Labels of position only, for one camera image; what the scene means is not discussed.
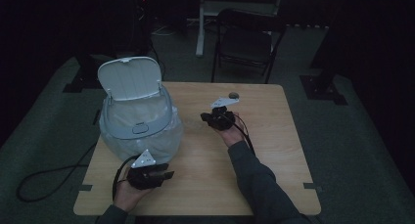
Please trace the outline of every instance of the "cable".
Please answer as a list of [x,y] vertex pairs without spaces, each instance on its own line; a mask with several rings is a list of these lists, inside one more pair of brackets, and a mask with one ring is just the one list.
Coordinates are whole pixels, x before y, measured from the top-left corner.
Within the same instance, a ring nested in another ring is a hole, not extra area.
[[169,26],[168,25],[162,26],[161,28],[153,31],[152,32],[152,35],[160,35],[160,36],[163,36],[164,35],[164,36],[168,36],[168,35],[172,35],[172,34],[176,33],[175,31],[172,31],[171,33],[159,33],[159,31],[162,31],[165,28],[169,28]]
[[150,39],[150,47],[152,51],[155,53],[157,63],[159,65],[162,64],[161,81],[164,81],[166,67],[165,67],[164,62],[159,59],[159,54],[157,53],[155,46],[153,45],[153,41],[151,39]]
[[138,157],[139,156],[134,156],[134,157],[130,157],[130,158],[126,159],[125,162],[121,165],[121,167],[116,171],[116,174],[115,174],[115,177],[114,177],[114,181],[113,181],[113,200],[115,198],[115,193],[116,193],[116,184],[118,184],[118,182],[121,182],[122,181],[122,180],[121,181],[118,181],[118,178],[119,178],[119,175],[121,174],[122,169],[125,167],[125,165],[130,160],[137,159]]
[[[74,165],[68,165],[68,166],[64,166],[64,167],[60,167],[60,168],[54,168],[54,169],[49,169],[49,170],[44,170],[44,171],[39,171],[39,172],[35,172],[32,173],[26,177],[24,177],[24,179],[22,180],[22,182],[19,184],[19,186],[16,189],[16,197],[21,201],[21,202],[40,202],[42,200],[45,200],[46,198],[52,196],[53,194],[55,194],[64,184],[65,182],[67,182],[67,180],[70,178],[70,176],[73,174],[73,172],[78,168],[78,167],[87,167],[88,164],[80,164],[82,162],[82,160],[88,155],[88,153],[95,148],[95,146],[97,145],[97,143],[94,143],[89,149],[88,151],[86,151],[86,153],[84,153],[82,155],[82,157],[79,159],[79,161],[74,164]],[[45,174],[45,173],[49,173],[49,172],[55,172],[55,171],[60,171],[60,170],[65,170],[71,168],[71,171],[69,172],[69,174],[64,178],[64,180],[55,188],[52,190],[52,192],[48,193],[47,195],[43,196],[43,197],[39,197],[39,198],[26,198],[22,195],[22,190],[23,190],[23,186],[33,177],[40,175],[40,174]]]
[[308,223],[310,223],[310,224],[324,224],[324,222],[323,222],[323,220],[321,220],[321,218],[318,216],[318,215],[305,215],[305,214],[301,214],[301,216],[302,216],[302,218],[303,219],[305,219],[305,220],[307,220],[308,221]]
[[245,122],[236,114],[233,114],[234,116],[238,117],[239,120],[241,120],[242,124],[244,125],[245,130],[247,130],[247,133],[245,133],[244,129],[242,129],[241,127],[239,127],[233,120],[231,120],[230,118],[226,117],[226,115],[221,114],[221,116],[223,116],[226,120],[228,120],[229,122],[231,122],[239,131],[241,131],[241,133],[244,135],[245,139],[247,140],[248,146],[250,147],[251,152],[254,154],[254,156],[256,156],[255,150],[254,150],[254,146],[253,146],[253,142],[251,142],[251,138],[250,138],[250,133],[248,132],[248,127],[245,124]]

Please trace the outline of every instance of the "wooden table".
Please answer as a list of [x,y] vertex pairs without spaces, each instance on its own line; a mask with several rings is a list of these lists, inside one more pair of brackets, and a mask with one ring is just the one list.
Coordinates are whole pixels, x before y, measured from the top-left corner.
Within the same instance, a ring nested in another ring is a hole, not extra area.
[[[171,95],[184,125],[177,155],[168,170],[175,171],[142,199],[131,212],[139,215],[250,215],[240,194],[235,173],[220,137],[200,118],[210,104],[230,92],[240,102],[228,107],[247,124],[256,156],[269,166],[278,184],[304,214],[318,214],[320,203],[312,184],[284,90],[279,85],[183,83],[163,84]],[[112,203],[112,184],[122,161],[100,139],[74,205],[78,215],[101,215]]]

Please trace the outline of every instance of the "small object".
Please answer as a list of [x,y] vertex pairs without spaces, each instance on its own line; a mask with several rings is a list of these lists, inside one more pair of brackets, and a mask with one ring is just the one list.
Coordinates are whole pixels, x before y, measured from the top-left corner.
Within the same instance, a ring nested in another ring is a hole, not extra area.
[[131,164],[131,168],[144,167],[154,164],[156,164],[156,161],[147,149]]
[[235,116],[229,112],[226,107],[213,108],[211,113],[202,113],[202,121],[207,125],[219,131],[229,129],[235,123]]
[[213,104],[211,104],[210,106],[214,109],[214,108],[221,108],[221,107],[225,107],[231,104],[236,104],[239,102],[239,99],[226,99],[226,98],[219,98],[218,100],[216,100]]
[[131,168],[127,181],[138,190],[160,187],[164,180],[171,179],[174,171],[166,172],[168,163]]
[[239,94],[236,92],[230,92],[229,99],[239,99]]

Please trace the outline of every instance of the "sleeve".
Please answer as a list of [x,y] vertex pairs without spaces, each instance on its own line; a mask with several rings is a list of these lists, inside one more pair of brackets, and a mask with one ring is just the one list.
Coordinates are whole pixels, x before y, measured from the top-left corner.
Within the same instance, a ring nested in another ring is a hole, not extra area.
[[271,169],[259,162],[245,141],[231,146],[228,154],[238,187],[254,213],[255,223],[308,223],[276,183]]
[[122,224],[125,223],[128,213],[121,208],[110,205],[105,213],[98,219],[97,224]]

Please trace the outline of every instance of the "vr controller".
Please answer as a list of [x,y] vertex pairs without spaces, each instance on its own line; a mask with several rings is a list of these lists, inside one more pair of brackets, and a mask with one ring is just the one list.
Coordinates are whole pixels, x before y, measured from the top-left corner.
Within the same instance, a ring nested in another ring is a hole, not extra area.
[[167,163],[131,168],[127,180],[138,190],[160,187],[164,180],[173,177],[174,171],[164,173],[167,168]]
[[235,116],[229,112],[225,106],[213,108],[211,113],[201,113],[202,121],[207,125],[219,131],[229,129],[235,123]]

